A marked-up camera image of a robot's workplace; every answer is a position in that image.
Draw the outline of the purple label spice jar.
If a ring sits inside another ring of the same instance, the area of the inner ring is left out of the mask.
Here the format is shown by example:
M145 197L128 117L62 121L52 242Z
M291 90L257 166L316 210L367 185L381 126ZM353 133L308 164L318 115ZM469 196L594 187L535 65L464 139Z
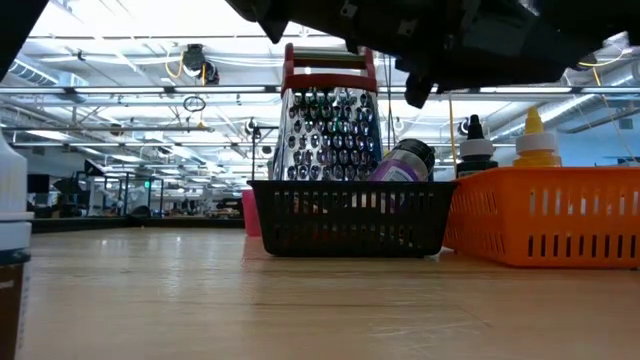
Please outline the purple label spice jar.
M367 178L373 182L433 182L435 152L417 139L403 139Z

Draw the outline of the distant black frame workstation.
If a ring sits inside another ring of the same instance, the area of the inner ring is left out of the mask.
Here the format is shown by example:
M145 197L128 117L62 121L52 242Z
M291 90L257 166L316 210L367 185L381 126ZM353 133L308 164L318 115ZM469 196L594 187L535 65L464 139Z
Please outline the distant black frame workstation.
M164 216L165 181L157 176L124 173L119 178L117 214L119 216Z

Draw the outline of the pink plastic tray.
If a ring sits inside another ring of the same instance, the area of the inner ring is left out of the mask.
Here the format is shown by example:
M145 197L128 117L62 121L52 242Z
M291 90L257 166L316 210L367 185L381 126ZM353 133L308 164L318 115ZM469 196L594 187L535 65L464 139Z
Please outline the pink plastic tray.
M260 237L260 219L256 199L252 189L242 191L242 206L246 234L249 237Z

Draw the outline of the black food colouring bottle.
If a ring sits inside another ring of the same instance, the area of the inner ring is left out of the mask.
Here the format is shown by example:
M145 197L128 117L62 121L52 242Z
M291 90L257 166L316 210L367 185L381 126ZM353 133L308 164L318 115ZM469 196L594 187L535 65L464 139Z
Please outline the black food colouring bottle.
M469 118L467 138L460 144L461 162L456 166L456 177L474 175L476 173L497 168L493 160L493 143L484 137L480 118L473 114Z

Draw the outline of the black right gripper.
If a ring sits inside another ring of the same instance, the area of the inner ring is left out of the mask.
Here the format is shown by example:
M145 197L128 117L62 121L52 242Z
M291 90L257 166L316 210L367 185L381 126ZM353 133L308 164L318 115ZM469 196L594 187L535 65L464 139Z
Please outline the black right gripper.
M406 102L421 109L434 83L496 86L552 82L542 49L553 37L520 0L321 0L321 31L350 47L391 55L408 73Z

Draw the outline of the orange plastic basket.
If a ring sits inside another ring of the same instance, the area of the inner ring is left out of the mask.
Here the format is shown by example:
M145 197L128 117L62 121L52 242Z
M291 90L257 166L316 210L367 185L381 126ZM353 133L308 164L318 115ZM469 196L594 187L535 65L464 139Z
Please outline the orange plastic basket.
M445 247L528 268L640 268L639 167L504 167L458 180Z

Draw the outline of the yellow food colouring bottle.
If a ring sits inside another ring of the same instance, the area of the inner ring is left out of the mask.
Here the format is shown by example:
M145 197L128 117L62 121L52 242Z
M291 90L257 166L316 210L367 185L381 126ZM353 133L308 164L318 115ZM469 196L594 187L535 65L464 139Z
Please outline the yellow food colouring bottle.
M538 110L530 107L524 123L524 133L516 139L517 157L514 167L561 167L562 159L556 153L555 136L544 129Z

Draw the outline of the black plastic basket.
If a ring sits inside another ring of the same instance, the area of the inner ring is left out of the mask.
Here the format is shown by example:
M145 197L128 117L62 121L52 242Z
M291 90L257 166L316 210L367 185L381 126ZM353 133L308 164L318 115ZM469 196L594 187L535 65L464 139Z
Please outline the black plastic basket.
M455 182L252 181L265 250L281 257L439 253Z

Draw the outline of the brown dropper bottle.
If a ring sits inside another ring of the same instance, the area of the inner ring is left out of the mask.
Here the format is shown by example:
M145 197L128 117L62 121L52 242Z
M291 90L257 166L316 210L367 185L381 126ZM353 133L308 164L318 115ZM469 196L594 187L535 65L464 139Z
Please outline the brown dropper bottle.
M0 134L0 360L22 360L33 214L27 160Z

